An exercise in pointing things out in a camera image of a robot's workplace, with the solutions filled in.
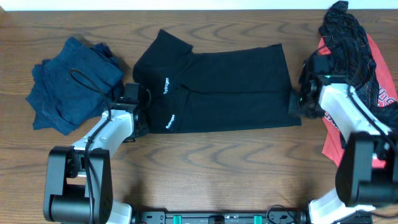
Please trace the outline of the black polo shirt white logo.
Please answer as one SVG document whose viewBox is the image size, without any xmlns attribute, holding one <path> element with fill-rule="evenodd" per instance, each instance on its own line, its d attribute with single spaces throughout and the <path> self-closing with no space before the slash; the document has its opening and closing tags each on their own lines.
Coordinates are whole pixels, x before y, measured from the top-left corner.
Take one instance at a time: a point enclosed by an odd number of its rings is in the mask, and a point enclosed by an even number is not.
<svg viewBox="0 0 398 224">
<path fill-rule="evenodd" d="M 200 53 L 160 30 L 132 76 L 150 91 L 151 133 L 201 133 L 301 125 L 281 44 Z"/>
</svg>

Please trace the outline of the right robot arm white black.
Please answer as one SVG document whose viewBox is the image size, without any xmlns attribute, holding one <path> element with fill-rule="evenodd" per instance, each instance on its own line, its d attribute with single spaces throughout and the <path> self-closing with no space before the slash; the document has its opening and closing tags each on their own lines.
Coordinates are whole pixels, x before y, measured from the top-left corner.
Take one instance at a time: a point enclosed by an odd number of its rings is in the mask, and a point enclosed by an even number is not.
<svg viewBox="0 0 398 224">
<path fill-rule="evenodd" d="M 335 188 L 308 204 L 307 223 L 357 223 L 357 215 L 397 203 L 397 135 L 363 104 L 342 75 L 302 76 L 290 95 L 292 114 L 327 112 L 347 143 Z"/>
</svg>

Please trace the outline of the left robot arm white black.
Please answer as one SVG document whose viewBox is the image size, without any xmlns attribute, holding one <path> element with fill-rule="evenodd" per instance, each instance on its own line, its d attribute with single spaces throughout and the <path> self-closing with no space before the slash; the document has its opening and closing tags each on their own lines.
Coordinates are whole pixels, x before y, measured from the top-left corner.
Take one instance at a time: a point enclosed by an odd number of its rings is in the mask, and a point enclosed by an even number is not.
<svg viewBox="0 0 398 224">
<path fill-rule="evenodd" d="M 120 145 L 135 141 L 146 128 L 143 111 L 150 90 L 128 84 L 108 103 L 98 123 L 71 146 L 55 146 L 47 161 L 44 218 L 58 223 L 135 223 L 127 203 L 113 198 L 110 160 Z"/>
</svg>

